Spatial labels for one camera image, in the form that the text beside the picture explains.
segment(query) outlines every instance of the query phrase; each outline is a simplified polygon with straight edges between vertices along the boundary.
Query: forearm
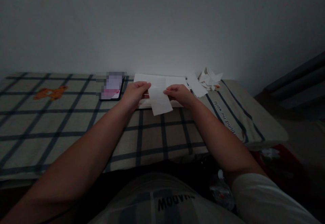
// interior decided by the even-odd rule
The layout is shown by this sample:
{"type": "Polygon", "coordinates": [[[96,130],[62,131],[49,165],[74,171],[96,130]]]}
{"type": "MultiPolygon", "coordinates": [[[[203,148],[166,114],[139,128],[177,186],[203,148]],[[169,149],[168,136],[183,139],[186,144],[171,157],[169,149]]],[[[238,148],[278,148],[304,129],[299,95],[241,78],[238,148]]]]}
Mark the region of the forearm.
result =
{"type": "Polygon", "coordinates": [[[25,198],[64,202],[81,197],[103,171],[128,119],[120,104],[113,107],[50,166],[25,198]]]}
{"type": "Polygon", "coordinates": [[[195,100],[190,110],[210,153],[224,172],[265,174],[244,144],[205,105],[195,100]]]}

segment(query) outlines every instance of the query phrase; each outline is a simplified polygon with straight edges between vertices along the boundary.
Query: shirt sleeve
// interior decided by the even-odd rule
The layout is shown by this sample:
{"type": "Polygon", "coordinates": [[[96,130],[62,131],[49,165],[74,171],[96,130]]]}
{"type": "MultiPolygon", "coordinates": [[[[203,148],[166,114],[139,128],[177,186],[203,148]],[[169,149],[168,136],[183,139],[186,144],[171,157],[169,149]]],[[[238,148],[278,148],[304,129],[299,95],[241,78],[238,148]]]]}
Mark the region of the shirt sleeve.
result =
{"type": "Polygon", "coordinates": [[[255,173],[238,176],[232,186],[239,217],[246,223],[320,223],[271,179],[255,173]]]}

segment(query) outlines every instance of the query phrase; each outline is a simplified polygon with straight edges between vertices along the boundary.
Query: person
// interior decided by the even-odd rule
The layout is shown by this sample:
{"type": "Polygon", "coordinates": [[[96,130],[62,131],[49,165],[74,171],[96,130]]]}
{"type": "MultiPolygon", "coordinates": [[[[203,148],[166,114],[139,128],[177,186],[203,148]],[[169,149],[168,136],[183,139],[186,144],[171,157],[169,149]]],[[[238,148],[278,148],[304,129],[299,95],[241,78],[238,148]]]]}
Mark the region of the person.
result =
{"type": "MultiPolygon", "coordinates": [[[[150,86],[129,84],[120,102],[54,161],[1,223],[50,223],[62,217],[103,172],[140,99],[149,97],[150,86]]],[[[175,177],[149,173],[127,184],[91,223],[318,223],[268,178],[244,144],[184,85],[171,85],[164,94],[191,111],[224,171],[238,216],[175,177]]]]}

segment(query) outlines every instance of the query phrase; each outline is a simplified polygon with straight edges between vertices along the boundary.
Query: white paper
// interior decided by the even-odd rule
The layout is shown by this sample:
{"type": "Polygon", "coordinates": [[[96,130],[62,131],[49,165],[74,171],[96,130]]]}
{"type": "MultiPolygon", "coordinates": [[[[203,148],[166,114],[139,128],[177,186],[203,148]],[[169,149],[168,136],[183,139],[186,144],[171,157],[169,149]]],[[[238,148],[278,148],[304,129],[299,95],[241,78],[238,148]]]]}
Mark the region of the white paper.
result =
{"type": "Polygon", "coordinates": [[[211,69],[205,67],[199,76],[199,83],[205,87],[207,91],[214,91],[216,89],[215,86],[220,82],[222,75],[223,73],[215,75],[211,69]]]}
{"type": "Polygon", "coordinates": [[[148,89],[148,93],[153,115],[156,116],[172,111],[173,108],[169,98],[164,94],[166,79],[152,79],[149,82],[151,83],[151,87],[148,89]]]}
{"type": "Polygon", "coordinates": [[[202,96],[208,93],[207,90],[204,87],[202,87],[202,85],[199,83],[194,73],[187,74],[186,77],[187,77],[187,83],[191,87],[196,97],[201,98],[202,96]]]}
{"type": "MultiPolygon", "coordinates": [[[[138,82],[138,81],[150,82],[151,80],[155,80],[155,79],[159,79],[159,78],[165,78],[165,80],[166,80],[165,89],[168,86],[173,85],[173,84],[183,84],[183,85],[185,85],[185,87],[188,88],[185,77],[168,77],[168,76],[158,76],[158,75],[148,75],[148,74],[136,73],[135,76],[134,76],[134,82],[138,82]]],[[[173,108],[183,107],[176,100],[172,100],[170,103],[171,103],[173,108]]],[[[150,99],[142,99],[142,100],[140,100],[139,109],[143,109],[143,108],[151,108],[150,99]]]]}

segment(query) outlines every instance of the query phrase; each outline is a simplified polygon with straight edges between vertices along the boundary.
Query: smartphone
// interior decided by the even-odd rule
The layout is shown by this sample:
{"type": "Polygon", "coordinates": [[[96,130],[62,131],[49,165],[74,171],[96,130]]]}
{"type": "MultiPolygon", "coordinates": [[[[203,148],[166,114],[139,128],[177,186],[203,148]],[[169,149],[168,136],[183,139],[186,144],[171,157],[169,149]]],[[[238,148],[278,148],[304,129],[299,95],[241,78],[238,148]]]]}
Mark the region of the smartphone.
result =
{"type": "Polygon", "coordinates": [[[120,100],[122,96],[122,89],[124,84],[125,76],[121,75],[108,75],[102,91],[99,95],[101,101],[116,101],[120,100]]]}

